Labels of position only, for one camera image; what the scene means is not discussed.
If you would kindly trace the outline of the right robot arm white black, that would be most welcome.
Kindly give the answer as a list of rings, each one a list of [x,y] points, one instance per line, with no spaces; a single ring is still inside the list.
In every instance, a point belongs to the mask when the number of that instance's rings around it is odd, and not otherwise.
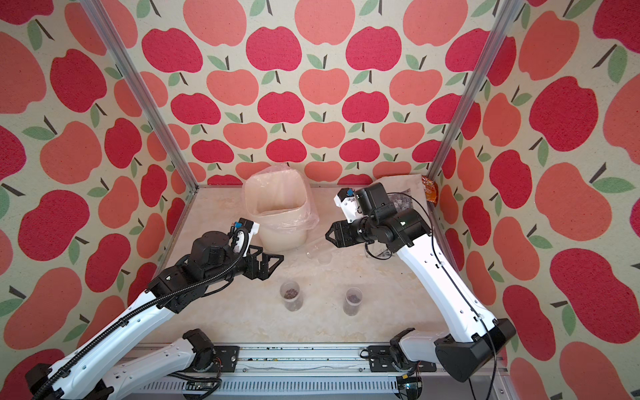
[[[393,366],[411,371],[420,362],[438,363],[465,382],[516,334],[513,323],[495,316],[476,298],[436,243],[426,212],[398,210],[381,183],[360,190],[343,188],[335,204],[345,218],[325,238],[337,248],[383,244],[410,267],[447,325],[445,333],[407,328],[390,341]]]

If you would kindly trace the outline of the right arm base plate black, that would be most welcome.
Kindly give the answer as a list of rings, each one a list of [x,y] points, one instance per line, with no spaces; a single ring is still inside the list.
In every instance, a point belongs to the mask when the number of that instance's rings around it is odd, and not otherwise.
[[[437,371],[435,363],[409,361],[399,349],[391,345],[368,346],[360,352],[359,356],[368,361],[372,373],[414,374]]]

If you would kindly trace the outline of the tall clear jar of rosebuds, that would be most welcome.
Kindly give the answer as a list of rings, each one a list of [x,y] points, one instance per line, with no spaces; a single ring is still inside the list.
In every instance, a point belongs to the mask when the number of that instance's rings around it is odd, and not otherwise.
[[[327,265],[331,263],[335,249],[336,247],[326,238],[318,238],[306,244],[305,253],[308,259]]]

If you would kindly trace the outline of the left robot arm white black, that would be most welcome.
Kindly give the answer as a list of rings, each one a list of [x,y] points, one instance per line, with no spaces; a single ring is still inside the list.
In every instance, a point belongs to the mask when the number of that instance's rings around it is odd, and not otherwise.
[[[116,399],[165,375],[223,369],[222,360],[200,329],[176,343],[117,368],[117,362],[152,331],[191,303],[211,295],[209,286],[228,287],[239,276],[267,280],[283,262],[251,240],[258,227],[240,221],[229,233],[210,231],[193,242],[191,252],[163,270],[110,325],[54,364],[39,363],[25,379],[34,399]]]

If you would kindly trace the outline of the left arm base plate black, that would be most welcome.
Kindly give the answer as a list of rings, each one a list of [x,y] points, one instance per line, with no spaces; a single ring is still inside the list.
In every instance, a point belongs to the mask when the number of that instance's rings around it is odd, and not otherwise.
[[[206,348],[193,367],[200,373],[234,373],[238,363],[239,346]]]

